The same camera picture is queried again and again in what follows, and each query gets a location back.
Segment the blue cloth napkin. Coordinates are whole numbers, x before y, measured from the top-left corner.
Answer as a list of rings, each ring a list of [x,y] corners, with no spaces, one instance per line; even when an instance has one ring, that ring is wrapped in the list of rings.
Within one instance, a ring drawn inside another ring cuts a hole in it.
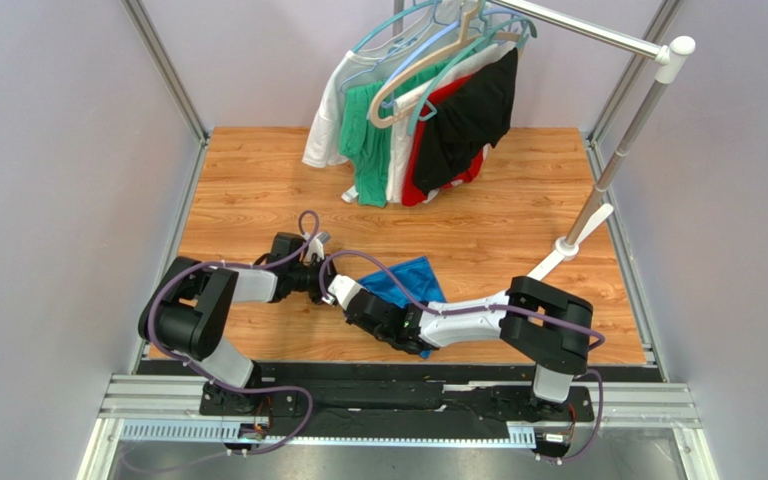
[[[420,303],[428,304],[429,302],[446,301],[427,257],[419,257],[393,265],[389,270]],[[383,271],[369,274],[359,279],[358,283],[387,302],[400,307],[411,304],[406,294]]]

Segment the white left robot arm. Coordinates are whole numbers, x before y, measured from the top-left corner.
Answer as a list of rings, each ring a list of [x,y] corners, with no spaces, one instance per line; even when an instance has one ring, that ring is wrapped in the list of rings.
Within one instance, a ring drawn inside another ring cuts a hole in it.
[[[320,304],[319,272],[329,240],[326,231],[280,232],[271,250],[252,265],[206,266],[177,257],[139,318],[139,336],[182,356],[211,381],[259,388],[259,366],[224,337],[230,308],[234,303],[277,303],[295,292]]]

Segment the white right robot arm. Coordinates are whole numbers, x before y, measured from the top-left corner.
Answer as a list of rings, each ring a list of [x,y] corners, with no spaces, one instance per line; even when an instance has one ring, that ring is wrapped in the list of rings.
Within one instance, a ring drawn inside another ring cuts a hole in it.
[[[604,340],[592,328],[590,302],[527,276],[477,300],[399,306],[338,275],[328,282],[325,298],[343,309],[349,324],[412,355],[501,340],[535,362],[532,394],[555,404],[567,401],[573,380],[587,370],[589,352]]]

